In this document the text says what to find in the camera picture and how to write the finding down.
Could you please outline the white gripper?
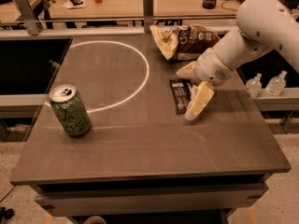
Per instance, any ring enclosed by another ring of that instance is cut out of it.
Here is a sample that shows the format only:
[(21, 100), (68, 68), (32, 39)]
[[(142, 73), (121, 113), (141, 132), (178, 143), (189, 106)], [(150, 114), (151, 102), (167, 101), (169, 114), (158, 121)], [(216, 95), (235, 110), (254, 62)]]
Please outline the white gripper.
[(209, 48), (202, 53), (196, 62), (190, 62), (177, 70), (177, 75), (180, 78), (192, 82), (203, 81), (198, 86), (189, 87), (191, 100), (184, 114), (185, 119), (196, 119), (211, 101), (215, 93), (214, 86), (220, 86), (232, 74), (233, 71), (225, 66), (213, 48)]

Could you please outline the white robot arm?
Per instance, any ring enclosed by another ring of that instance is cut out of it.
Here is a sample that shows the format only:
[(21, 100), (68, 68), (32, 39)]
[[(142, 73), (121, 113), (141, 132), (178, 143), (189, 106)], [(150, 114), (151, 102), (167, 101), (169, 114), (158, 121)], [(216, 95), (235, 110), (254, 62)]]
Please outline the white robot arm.
[(234, 70), (276, 50), (299, 71), (299, 23), (278, 0), (245, 0), (236, 13), (237, 27), (198, 59), (177, 70), (194, 82), (185, 118), (196, 119), (214, 95), (214, 88)]

